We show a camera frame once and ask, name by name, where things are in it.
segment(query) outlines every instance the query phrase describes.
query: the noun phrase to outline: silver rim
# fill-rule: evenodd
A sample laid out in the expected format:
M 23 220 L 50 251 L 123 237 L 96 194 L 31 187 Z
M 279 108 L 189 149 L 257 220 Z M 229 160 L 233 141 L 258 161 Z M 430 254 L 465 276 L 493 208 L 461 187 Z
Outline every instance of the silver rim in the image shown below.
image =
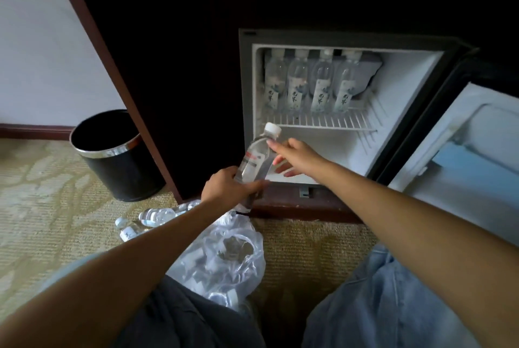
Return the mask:
M 70 141 L 70 144 L 72 145 L 72 147 L 75 148 L 75 150 L 80 155 L 82 155 L 83 157 L 86 157 L 86 158 L 107 158 L 107 157 L 113 157 L 113 156 L 116 156 L 119 154 L 123 154 L 123 153 L 126 153 L 128 150 L 133 149 L 135 146 L 137 146 L 142 141 L 141 135 L 137 134 L 137 136 L 135 136 L 133 139 L 127 141 L 126 143 L 123 143 L 120 146 L 112 147 L 111 149 L 106 149 L 106 150 L 86 151 L 86 150 L 81 150 L 81 149 L 77 148 L 72 143 L 72 135 L 74 134 L 74 131 L 71 132 L 71 134 L 68 138 Z

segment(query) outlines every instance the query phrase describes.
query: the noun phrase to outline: floor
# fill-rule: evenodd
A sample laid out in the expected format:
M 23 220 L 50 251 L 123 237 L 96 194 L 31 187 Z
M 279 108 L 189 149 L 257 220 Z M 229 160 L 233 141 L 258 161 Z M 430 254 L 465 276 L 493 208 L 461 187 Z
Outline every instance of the floor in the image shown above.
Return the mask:
M 68 142 L 0 139 L 0 321 L 61 266 L 119 244 L 114 221 L 176 202 L 114 200 Z M 267 343 L 297 345 L 311 309 L 343 282 L 376 243 L 365 226 L 252 221 L 267 269 L 252 294 Z

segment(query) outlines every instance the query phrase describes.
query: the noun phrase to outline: fridge hinge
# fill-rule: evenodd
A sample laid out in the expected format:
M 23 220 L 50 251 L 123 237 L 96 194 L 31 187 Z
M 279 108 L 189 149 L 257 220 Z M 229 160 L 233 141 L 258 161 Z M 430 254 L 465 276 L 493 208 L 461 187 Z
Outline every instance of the fridge hinge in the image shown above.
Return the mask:
M 300 186 L 299 187 L 299 197 L 300 198 L 309 198 L 310 197 L 310 188 L 308 188 L 308 186 Z

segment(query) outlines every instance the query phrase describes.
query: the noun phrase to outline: wire rack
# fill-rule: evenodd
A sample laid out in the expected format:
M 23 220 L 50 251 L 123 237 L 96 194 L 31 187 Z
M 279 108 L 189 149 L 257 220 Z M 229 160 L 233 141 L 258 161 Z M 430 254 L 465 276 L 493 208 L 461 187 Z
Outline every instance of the wire rack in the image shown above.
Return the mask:
M 343 131 L 376 131 L 365 109 L 349 109 L 341 114 L 276 113 L 264 115 L 265 122 L 280 127 L 327 128 Z

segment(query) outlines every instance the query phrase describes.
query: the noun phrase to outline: clear plastic bag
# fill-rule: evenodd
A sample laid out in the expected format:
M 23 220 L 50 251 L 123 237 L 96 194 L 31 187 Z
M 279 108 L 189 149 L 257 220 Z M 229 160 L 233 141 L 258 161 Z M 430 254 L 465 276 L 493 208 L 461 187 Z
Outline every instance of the clear plastic bag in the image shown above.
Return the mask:
M 249 217 L 231 210 L 206 228 L 166 274 L 204 298 L 238 310 L 264 272 L 262 234 Z

